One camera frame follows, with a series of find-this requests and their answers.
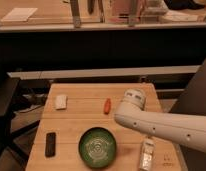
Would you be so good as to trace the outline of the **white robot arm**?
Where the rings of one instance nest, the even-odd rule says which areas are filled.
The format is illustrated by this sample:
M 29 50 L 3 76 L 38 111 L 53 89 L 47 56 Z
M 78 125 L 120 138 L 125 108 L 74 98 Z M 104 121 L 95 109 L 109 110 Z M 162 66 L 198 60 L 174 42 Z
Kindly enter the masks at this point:
M 127 89 L 116 107 L 119 125 L 206 153 L 206 116 L 145 111 L 146 96 Z

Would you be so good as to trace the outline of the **dark robot base panel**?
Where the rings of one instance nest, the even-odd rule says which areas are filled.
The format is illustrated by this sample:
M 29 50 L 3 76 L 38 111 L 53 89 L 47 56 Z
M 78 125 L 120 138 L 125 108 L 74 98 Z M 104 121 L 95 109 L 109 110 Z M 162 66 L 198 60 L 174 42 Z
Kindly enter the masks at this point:
M 206 116 L 206 58 L 170 112 Z M 188 171 L 206 171 L 206 153 L 185 146 L 180 149 Z

